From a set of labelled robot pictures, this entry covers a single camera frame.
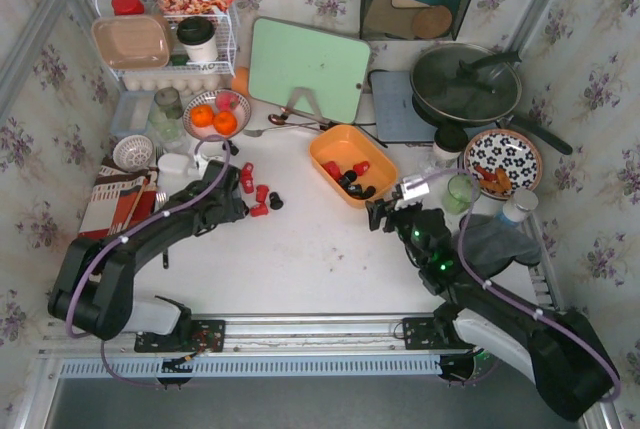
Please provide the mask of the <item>beige plastic container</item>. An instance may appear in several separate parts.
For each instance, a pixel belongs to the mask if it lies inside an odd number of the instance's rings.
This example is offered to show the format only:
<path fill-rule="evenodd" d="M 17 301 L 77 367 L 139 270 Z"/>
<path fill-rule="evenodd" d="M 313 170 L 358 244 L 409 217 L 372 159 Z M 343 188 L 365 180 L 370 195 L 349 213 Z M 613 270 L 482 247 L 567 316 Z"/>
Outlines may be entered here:
<path fill-rule="evenodd" d="M 169 23 L 160 15 L 99 18 L 91 34 L 103 62 L 119 71 L 165 67 L 173 50 Z"/>

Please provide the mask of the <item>striped red cloth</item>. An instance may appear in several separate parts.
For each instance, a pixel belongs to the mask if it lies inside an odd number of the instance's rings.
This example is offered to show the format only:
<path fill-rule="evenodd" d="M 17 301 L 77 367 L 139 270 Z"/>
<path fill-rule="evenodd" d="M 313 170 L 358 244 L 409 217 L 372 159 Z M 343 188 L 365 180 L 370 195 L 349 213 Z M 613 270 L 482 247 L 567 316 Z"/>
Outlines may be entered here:
<path fill-rule="evenodd" d="M 126 172 L 105 157 L 78 236 L 102 239 L 126 231 L 149 217 L 155 208 L 157 179 L 156 167 Z"/>

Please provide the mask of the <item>clear glass jar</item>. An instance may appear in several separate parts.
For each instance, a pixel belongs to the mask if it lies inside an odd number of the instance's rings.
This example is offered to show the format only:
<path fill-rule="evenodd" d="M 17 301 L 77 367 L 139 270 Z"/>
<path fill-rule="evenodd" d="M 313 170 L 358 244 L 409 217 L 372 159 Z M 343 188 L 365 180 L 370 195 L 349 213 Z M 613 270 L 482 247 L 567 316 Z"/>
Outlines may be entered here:
<path fill-rule="evenodd" d="M 179 152 L 185 143 L 180 93 L 173 87 L 159 89 L 154 94 L 149 122 L 166 151 Z"/>

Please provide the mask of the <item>white blue bottle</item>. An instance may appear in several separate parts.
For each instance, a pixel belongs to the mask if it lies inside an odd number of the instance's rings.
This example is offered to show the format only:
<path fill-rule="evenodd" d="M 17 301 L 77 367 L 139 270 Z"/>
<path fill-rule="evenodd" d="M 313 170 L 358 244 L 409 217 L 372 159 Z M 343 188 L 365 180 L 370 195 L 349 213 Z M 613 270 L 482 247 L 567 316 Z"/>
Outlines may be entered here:
<path fill-rule="evenodd" d="M 518 188 L 496 213 L 495 218 L 503 224 L 516 227 L 530 216 L 538 204 L 539 199 L 533 191 Z"/>

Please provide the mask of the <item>metal spoon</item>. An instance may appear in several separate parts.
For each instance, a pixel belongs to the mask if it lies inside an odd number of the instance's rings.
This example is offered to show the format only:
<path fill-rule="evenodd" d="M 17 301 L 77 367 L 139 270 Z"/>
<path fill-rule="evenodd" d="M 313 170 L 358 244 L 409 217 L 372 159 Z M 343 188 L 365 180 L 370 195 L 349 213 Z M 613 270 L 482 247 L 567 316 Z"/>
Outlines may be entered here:
<path fill-rule="evenodd" d="M 267 132 L 274 132 L 278 130 L 289 130 L 289 129 L 300 129 L 300 130 L 309 130 L 313 132 L 324 132 L 328 130 L 331 125 L 323 124 L 315 120 L 305 120 L 305 121 L 297 121 L 284 118 L 277 118 L 275 115 L 270 115 L 268 117 L 269 125 L 263 128 L 256 129 L 243 129 L 241 133 L 248 137 L 258 138 L 266 134 Z"/>

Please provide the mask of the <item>red coffee capsule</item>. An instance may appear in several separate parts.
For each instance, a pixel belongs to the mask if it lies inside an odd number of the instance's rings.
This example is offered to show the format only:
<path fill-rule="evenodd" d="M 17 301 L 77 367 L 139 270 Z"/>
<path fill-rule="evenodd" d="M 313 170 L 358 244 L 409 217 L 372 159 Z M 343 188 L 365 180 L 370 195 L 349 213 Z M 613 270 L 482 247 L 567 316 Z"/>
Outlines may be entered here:
<path fill-rule="evenodd" d="M 247 178 L 252 178 L 253 177 L 253 170 L 254 170 L 254 165 L 250 162 L 247 162 L 244 164 L 242 170 L 241 170 L 241 176 L 242 177 L 247 177 Z"/>
<path fill-rule="evenodd" d="M 326 162 L 322 165 L 322 168 L 333 180 L 339 180 L 342 177 L 341 169 L 335 161 Z"/>
<path fill-rule="evenodd" d="M 265 204 L 270 192 L 269 187 L 267 185 L 260 184 L 255 188 L 255 191 L 256 191 L 256 202 L 258 204 Z"/>
<path fill-rule="evenodd" d="M 250 215 L 252 217 L 261 217 L 269 213 L 269 208 L 265 203 L 259 203 L 250 208 Z"/>
<path fill-rule="evenodd" d="M 358 177 L 364 175 L 369 169 L 371 165 L 368 161 L 362 161 L 353 165 L 352 170 L 356 173 Z"/>
<path fill-rule="evenodd" d="M 252 177 L 242 177 L 241 184 L 246 194 L 252 194 L 255 191 L 254 180 Z"/>

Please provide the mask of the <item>orange plastic storage basket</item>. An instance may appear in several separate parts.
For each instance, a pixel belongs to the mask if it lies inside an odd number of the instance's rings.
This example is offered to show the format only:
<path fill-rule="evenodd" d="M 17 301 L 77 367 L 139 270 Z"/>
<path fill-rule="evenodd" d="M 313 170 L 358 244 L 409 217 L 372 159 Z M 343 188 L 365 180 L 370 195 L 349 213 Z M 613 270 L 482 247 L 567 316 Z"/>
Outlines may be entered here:
<path fill-rule="evenodd" d="M 376 189 L 370 200 L 385 196 L 398 179 L 398 169 L 393 161 L 367 135 L 351 125 L 336 125 L 314 138 L 309 145 L 309 156 L 313 167 L 329 186 L 353 208 L 364 209 L 365 201 L 348 195 L 325 165 L 333 162 L 344 174 L 355 166 L 368 163 L 368 169 L 357 175 L 355 184 L 360 184 L 363 190 Z"/>

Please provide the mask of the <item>white strainer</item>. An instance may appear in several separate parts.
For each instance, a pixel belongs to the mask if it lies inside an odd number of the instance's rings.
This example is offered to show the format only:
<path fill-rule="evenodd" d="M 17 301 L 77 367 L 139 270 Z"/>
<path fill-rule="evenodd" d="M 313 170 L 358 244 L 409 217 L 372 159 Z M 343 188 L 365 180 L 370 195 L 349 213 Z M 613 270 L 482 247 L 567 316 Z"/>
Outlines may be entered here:
<path fill-rule="evenodd" d="M 149 166 L 154 155 L 153 142 L 144 135 L 130 135 L 120 140 L 112 153 L 114 163 L 128 172 Z"/>

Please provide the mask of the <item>grey induction cooker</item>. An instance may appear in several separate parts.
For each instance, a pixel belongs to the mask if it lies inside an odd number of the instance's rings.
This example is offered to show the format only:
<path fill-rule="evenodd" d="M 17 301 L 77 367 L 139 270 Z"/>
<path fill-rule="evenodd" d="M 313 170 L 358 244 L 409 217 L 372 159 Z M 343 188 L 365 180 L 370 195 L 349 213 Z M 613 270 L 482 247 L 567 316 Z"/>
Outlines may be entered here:
<path fill-rule="evenodd" d="M 377 137 L 386 144 L 432 144 L 436 127 L 424 121 L 413 104 L 408 71 L 375 69 L 368 74 Z"/>

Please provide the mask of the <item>green cutting board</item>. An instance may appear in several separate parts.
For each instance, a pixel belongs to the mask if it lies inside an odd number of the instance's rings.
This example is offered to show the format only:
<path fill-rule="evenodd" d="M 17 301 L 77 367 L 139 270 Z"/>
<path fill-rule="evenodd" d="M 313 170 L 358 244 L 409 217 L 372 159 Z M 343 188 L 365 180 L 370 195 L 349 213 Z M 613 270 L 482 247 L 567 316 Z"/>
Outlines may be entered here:
<path fill-rule="evenodd" d="M 362 40 L 260 17 L 253 24 L 248 92 L 256 100 L 350 124 L 370 56 Z"/>

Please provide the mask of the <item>black coffee capsule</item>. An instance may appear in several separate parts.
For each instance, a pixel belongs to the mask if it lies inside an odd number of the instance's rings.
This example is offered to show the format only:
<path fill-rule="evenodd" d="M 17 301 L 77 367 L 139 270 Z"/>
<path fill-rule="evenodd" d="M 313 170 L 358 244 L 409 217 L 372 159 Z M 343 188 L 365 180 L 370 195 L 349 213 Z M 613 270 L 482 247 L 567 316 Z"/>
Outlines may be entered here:
<path fill-rule="evenodd" d="M 356 181 L 357 177 L 358 175 L 355 171 L 348 170 L 344 174 L 342 174 L 341 177 L 338 179 L 338 184 L 341 187 L 349 186 Z"/>
<path fill-rule="evenodd" d="M 284 206 L 284 202 L 277 192 L 269 194 L 269 207 L 271 210 L 280 210 Z"/>
<path fill-rule="evenodd" d="M 237 156 L 240 152 L 239 147 L 231 140 L 228 141 L 230 152 L 233 156 Z"/>
<path fill-rule="evenodd" d="M 346 193 L 353 198 L 361 198 L 363 189 L 360 184 L 350 184 L 345 188 Z"/>
<path fill-rule="evenodd" d="M 359 197 L 361 200 L 370 199 L 376 194 L 376 188 L 374 186 L 368 186 L 366 189 L 362 190 Z"/>

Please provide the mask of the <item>black frying pan with lid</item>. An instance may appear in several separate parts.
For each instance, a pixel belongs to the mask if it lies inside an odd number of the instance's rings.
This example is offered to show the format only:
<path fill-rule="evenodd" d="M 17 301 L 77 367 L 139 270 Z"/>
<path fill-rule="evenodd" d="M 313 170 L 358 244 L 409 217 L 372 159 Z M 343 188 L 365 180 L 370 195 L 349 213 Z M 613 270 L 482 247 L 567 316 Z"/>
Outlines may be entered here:
<path fill-rule="evenodd" d="M 414 107 L 434 125 L 480 127 L 495 123 L 536 136 L 563 155 L 573 147 L 540 124 L 516 113 L 523 84 L 517 51 L 493 52 L 468 43 L 425 50 L 409 72 Z"/>

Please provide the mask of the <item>red lidded jar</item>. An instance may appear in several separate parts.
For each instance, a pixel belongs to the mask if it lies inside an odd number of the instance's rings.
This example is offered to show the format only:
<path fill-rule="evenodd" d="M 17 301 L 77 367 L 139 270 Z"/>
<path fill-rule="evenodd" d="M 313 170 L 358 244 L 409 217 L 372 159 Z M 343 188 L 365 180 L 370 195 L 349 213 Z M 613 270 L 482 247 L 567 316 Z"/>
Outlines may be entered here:
<path fill-rule="evenodd" d="M 145 12 L 141 0 L 111 0 L 115 16 L 141 15 Z"/>

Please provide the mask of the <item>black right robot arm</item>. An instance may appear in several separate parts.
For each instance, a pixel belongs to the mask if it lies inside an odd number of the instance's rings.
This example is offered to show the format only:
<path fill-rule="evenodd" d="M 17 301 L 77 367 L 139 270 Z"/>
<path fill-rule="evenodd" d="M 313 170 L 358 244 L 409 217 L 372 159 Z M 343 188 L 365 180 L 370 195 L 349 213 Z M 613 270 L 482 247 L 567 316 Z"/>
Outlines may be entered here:
<path fill-rule="evenodd" d="M 444 340 L 456 337 L 488 350 L 527 377 L 568 421 L 619 395 L 618 371 L 584 315 L 544 310 L 482 278 L 440 209 L 398 209 L 383 199 L 365 207 L 370 229 L 396 234 L 423 285 L 443 298 L 434 317 Z"/>

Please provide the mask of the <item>blue flower patterned plate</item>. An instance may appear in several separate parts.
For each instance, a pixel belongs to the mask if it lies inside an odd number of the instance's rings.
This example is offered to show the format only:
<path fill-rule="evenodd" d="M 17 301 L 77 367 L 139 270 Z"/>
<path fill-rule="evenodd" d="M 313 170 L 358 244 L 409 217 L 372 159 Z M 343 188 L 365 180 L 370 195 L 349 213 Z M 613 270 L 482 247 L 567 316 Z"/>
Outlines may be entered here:
<path fill-rule="evenodd" d="M 480 183 L 481 192 L 507 200 L 517 189 L 535 190 L 543 163 L 535 145 L 506 129 L 490 129 L 474 136 L 463 153 L 464 168 Z"/>

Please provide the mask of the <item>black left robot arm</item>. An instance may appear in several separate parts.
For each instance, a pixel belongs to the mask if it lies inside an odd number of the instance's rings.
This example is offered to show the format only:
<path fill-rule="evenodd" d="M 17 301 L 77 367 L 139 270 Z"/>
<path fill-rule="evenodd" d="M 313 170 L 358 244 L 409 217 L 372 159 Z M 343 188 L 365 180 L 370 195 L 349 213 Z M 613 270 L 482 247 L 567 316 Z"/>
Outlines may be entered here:
<path fill-rule="evenodd" d="M 246 217 L 240 181 L 240 168 L 212 161 L 202 179 L 133 228 L 100 240 L 73 240 L 49 296 L 49 314 L 65 323 L 71 338 L 106 341 L 119 335 L 133 313 L 141 268 L 183 239 Z"/>

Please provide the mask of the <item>green translucent cup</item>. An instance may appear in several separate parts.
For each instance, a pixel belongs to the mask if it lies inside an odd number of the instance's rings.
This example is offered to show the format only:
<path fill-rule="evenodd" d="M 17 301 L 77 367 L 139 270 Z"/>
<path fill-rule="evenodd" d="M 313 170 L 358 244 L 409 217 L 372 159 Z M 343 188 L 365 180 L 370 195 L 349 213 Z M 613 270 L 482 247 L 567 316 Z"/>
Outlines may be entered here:
<path fill-rule="evenodd" d="M 442 204 L 447 213 L 458 215 L 475 204 L 480 195 L 480 189 L 474 183 L 472 176 L 458 174 L 448 181 Z"/>

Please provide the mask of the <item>small cup black lid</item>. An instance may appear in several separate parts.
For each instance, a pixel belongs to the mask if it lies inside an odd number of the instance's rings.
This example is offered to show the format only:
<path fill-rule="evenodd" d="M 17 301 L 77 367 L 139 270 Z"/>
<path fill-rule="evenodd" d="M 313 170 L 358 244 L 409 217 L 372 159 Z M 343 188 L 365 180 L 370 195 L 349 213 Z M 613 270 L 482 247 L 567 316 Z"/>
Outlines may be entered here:
<path fill-rule="evenodd" d="M 456 160 L 469 143 L 467 133 L 452 124 L 440 125 L 434 134 L 433 153 L 439 162 Z"/>

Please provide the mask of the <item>white cup black lid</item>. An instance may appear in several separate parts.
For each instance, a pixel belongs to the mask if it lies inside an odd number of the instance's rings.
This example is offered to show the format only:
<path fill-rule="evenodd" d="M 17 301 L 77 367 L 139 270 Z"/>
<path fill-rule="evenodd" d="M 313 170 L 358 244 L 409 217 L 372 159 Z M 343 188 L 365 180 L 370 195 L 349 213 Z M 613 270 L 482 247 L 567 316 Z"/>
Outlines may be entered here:
<path fill-rule="evenodd" d="M 218 59 L 216 27 L 205 17 L 192 16 L 177 26 L 176 36 L 192 62 L 208 63 Z"/>

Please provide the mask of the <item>bowl with fruit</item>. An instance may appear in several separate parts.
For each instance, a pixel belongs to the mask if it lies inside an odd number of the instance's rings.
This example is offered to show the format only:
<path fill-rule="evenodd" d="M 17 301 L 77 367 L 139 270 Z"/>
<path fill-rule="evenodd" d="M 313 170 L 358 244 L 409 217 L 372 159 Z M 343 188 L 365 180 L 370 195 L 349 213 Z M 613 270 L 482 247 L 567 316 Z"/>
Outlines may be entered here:
<path fill-rule="evenodd" d="M 211 135 L 230 139 L 246 127 L 251 115 L 251 106 L 244 96 L 220 89 L 196 96 L 185 107 L 182 122 L 187 133 L 198 140 Z"/>

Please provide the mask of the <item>grey cloth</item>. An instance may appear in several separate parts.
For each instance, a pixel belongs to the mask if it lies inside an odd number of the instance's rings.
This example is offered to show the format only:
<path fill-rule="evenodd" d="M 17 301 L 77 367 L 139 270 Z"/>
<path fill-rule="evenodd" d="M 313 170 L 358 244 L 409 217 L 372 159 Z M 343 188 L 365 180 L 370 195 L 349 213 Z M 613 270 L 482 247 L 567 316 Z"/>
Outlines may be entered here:
<path fill-rule="evenodd" d="M 500 274 L 511 263 L 533 267 L 541 261 L 541 247 L 517 227 L 482 214 L 465 216 L 459 223 L 469 220 L 463 237 L 460 232 L 452 239 L 452 248 L 458 250 L 462 239 L 464 258 L 473 271 L 483 278 Z"/>

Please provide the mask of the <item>clear blue rimmed container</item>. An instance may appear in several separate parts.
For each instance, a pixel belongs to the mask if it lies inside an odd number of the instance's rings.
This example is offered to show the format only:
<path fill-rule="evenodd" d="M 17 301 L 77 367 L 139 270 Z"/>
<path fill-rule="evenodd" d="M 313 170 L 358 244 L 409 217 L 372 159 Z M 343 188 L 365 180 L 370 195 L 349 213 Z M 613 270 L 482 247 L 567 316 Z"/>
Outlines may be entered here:
<path fill-rule="evenodd" d="M 153 102 L 153 92 L 123 92 L 111 122 L 110 134 L 119 139 L 130 135 L 146 134 L 149 128 L 148 117 Z"/>

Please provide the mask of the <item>black mesh organizer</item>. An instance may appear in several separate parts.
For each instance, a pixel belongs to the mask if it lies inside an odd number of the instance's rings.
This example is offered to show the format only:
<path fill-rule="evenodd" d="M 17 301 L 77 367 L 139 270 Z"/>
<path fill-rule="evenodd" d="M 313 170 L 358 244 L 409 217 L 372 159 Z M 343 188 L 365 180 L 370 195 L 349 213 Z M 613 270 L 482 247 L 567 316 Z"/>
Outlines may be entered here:
<path fill-rule="evenodd" d="M 363 40 L 448 40 L 458 38 L 471 0 L 361 0 Z"/>

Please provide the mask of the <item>egg tray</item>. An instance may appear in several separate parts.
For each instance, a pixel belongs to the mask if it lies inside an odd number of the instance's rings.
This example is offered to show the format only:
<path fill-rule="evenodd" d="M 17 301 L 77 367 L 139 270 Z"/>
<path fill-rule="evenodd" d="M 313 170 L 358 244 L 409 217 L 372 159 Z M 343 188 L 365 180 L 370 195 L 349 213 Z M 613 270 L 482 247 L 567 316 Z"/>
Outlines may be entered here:
<path fill-rule="evenodd" d="M 181 96 L 199 95 L 218 89 L 225 77 L 220 75 L 160 76 L 124 75 L 122 82 L 128 91 L 156 92 L 164 88 L 176 89 Z"/>

